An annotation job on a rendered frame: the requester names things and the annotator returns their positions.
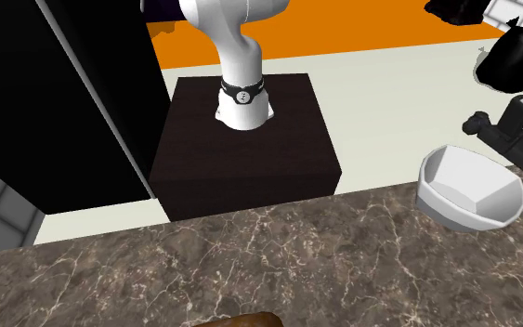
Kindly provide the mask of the white bowl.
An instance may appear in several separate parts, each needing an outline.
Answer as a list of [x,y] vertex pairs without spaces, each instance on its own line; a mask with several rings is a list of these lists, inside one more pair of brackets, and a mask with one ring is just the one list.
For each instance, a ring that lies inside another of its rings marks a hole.
[[523,212],[523,182],[486,156],[445,145],[424,157],[415,204],[451,230],[501,229]]

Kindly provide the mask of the black lumpy bag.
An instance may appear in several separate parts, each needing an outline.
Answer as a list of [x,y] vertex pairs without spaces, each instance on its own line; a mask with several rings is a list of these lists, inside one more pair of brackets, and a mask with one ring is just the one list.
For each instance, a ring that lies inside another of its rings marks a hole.
[[480,83],[507,94],[523,91],[523,26],[517,24],[518,20],[516,17],[506,22],[510,29],[476,69]]
[[429,0],[425,11],[455,26],[476,25],[483,21],[483,14],[491,0]]

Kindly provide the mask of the dark robot stand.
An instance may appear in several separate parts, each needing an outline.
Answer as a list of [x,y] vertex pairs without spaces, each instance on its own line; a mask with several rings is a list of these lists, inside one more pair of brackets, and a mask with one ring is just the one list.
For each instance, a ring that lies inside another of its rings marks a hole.
[[342,169],[307,74],[266,75],[274,115],[251,131],[216,120],[220,82],[177,80],[149,178],[170,220],[334,194]]

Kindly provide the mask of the brown rounded object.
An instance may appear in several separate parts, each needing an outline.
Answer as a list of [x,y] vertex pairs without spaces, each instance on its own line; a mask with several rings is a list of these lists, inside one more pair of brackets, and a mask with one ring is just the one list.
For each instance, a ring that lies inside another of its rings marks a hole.
[[284,325],[274,313],[262,311],[210,321],[193,327],[284,327]]

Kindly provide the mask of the black cabinet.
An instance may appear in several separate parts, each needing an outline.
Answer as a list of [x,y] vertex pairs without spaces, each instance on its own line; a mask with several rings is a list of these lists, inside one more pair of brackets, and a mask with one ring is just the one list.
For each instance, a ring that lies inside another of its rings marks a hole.
[[0,178],[48,215],[148,200],[155,0],[0,0]]

